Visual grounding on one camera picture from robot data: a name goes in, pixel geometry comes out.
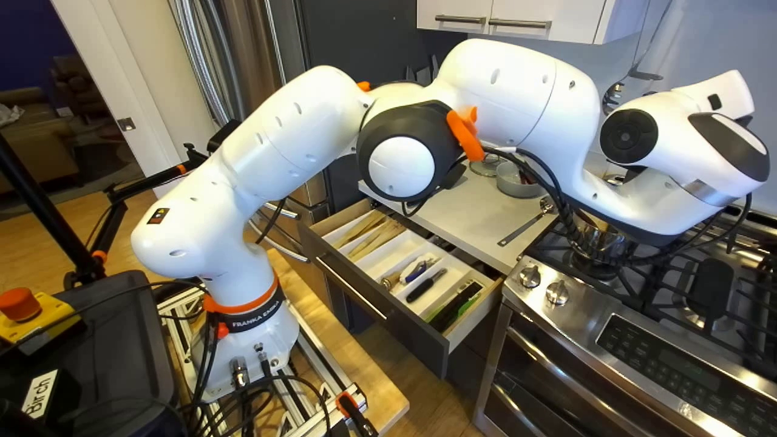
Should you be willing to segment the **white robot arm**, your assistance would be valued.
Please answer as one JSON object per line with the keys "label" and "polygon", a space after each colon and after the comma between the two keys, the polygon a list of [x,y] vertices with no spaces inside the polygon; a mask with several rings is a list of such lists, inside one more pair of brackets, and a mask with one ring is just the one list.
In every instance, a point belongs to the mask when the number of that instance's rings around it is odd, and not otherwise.
{"label": "white robot arm", "polygon": [[491,146],[544,167],[548,188],[609,224],[676,237],[769,176],[740,73],[632,100],[614,112],[575,65],[491,39],[456,43],[427,85],[372,88],[315,65],[266,97],[132,233],[152,271],[198,280],[215,327],[198,363],[207,400],[289,361],[299,340],[248,219],[342,155],[379,196],[422,202]]}

